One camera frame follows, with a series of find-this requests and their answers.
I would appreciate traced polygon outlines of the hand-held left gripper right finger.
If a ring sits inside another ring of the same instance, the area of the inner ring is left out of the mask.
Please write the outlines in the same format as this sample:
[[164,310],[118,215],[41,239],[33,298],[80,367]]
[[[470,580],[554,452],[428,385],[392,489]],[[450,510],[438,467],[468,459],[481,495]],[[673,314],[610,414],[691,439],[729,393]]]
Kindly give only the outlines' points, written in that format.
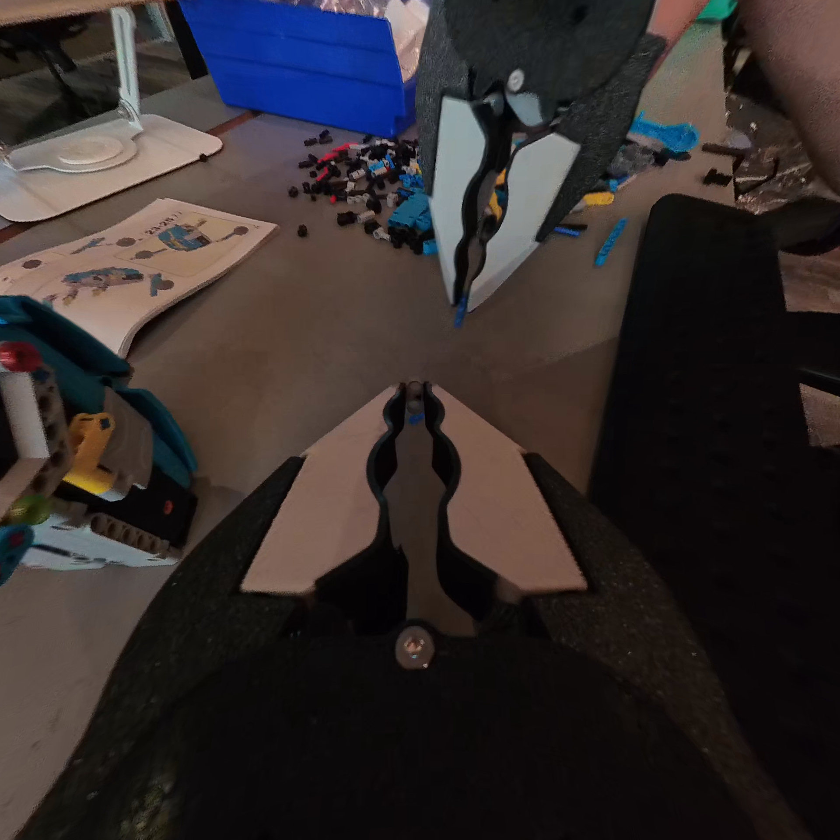
[[439,385],[423,387],[437,513],[437,578],[456,604],[585,592],[587,580],[525,450]]

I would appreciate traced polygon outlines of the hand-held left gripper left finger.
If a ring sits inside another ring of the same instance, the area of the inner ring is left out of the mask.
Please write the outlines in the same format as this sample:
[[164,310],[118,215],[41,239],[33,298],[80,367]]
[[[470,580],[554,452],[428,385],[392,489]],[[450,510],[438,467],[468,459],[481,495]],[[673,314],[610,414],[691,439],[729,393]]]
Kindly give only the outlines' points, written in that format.
[[405,395],[403,383],[386,387],[304,450],[241,592],[312,595],[351,562],[393,551],[384,488]]

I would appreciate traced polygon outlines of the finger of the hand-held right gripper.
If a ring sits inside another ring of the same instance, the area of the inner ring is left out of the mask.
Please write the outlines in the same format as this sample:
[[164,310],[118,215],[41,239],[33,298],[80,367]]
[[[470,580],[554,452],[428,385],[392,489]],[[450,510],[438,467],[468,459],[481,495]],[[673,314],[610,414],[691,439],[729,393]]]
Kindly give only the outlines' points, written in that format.
[[536,250],[540,228],[580,151],[561,134],[545,134],[516,149],[507,168],[507,208],[470,284],[468,310],[487,301]]
[[487,162],[483,115],[482,106],[472,101],[441,98],[429,207],[442,277],[454,307],[464,296],[469,245],[478,225],[478,190]]

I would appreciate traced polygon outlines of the pile of toy brick parts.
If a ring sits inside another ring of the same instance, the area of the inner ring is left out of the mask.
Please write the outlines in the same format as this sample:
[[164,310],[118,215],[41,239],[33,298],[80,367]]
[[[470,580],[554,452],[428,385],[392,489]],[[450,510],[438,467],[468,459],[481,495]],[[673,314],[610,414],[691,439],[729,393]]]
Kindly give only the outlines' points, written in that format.
[[[637,175],[669,162],[684,162],[700,143],[700,132],[691,123],[663,124],[640,113],[593,188],[570,210],[579,214],[589,207],[608,206],[615,194]],[[308,170],[300,185],[292,185],[290,198],[320,196],[337,212],[337,225],[362,226],[375,239],[395,249],[409,248],[415,255],[438,252],[417,140],[388,140],[368,134],[362,143],[345,143],[323,156],[309,153],[298,163]]]

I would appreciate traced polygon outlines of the toy brick robot model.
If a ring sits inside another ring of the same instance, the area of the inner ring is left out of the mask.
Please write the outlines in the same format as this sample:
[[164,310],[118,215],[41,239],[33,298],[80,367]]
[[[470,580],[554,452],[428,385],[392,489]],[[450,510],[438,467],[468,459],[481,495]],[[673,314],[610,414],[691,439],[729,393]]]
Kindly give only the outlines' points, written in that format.
[[19,568],[164,568],[186,546],[197,464],[129,363],[52,308],[1,304],[1,580]]

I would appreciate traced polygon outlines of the person's right forearm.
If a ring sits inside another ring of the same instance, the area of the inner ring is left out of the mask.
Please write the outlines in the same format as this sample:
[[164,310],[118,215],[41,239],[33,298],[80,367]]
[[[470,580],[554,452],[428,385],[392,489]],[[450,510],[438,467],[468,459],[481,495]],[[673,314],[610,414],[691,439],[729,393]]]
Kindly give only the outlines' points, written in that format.
[[839,2],[739,3],[764,75],[818,174],[839,191]]

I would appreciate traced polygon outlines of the blue brick beam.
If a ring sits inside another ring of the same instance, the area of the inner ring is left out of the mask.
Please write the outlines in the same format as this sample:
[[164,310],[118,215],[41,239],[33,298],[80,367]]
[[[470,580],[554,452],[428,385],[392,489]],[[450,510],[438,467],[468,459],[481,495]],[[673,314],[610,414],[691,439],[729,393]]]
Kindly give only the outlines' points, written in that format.
[[626,217],[620,218],[610,230],[609,235],[603,241],[601,247],[598,249],[595,259],[594,267],[601,268],[606,264],[609,255],[613,252],[617,240],[622,236],[626,228],[628,219]]

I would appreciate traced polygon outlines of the clear plastic bags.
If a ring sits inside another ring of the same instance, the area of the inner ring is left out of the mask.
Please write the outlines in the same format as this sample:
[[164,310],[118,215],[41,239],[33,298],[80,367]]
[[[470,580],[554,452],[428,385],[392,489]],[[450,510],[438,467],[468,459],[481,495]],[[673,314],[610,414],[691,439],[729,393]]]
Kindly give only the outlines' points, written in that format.
[[389,1],[385,6],[403,82],[417,72],[430,9],[428,1]]

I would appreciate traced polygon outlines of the blue storage bin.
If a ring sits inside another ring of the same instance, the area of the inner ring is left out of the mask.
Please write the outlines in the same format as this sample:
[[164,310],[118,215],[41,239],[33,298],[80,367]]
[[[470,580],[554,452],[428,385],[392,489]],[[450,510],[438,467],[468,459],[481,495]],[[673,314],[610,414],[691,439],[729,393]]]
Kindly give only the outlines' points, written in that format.
[[417,85],[387,17],[282,2],[180,6],[227,105],[386,138],[414,125]]

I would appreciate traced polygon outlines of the black perforated wrist rest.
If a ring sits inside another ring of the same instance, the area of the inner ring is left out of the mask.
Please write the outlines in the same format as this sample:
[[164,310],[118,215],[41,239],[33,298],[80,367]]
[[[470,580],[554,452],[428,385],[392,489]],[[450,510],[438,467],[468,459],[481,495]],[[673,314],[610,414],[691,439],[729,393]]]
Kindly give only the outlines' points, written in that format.
[[750,213],[669,194],[623,315],[591,498],[663,577],[763,767],[814,838],[839,834],[838,315],[788,311]]

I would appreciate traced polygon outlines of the crumpled clear plastic sheet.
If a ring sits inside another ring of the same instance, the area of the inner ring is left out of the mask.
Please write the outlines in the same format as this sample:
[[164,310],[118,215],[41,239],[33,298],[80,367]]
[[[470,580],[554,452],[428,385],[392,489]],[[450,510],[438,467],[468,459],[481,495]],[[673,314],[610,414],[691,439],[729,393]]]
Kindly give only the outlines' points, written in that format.
[[781,113],[728,92],[723,142],[738,150],[733,168],[736,204],[764,214],[805,198],[838,203],[805,151],[792,123]]

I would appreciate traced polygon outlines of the instruction booklet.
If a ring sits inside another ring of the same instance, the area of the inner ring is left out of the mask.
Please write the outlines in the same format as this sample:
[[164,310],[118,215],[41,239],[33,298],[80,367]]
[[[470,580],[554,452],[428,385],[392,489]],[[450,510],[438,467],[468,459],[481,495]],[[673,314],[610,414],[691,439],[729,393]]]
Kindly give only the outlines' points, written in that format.
[[161,198],[1,268],[2,304],[36,302],[126,358],[136,334],[241,264],[277,225]]

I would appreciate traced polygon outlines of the white tablet stand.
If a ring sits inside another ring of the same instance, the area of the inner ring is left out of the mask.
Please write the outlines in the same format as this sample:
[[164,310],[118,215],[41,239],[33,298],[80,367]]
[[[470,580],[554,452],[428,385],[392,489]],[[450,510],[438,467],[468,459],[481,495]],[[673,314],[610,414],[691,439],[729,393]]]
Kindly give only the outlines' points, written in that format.
[[222,150],[217,136],[142,113],[133,12],[137,4],[99,4],[109,10],[112,24],[119,71],[117,118],[47,140],[2,146],[4,222],[32,224],[68,214]]

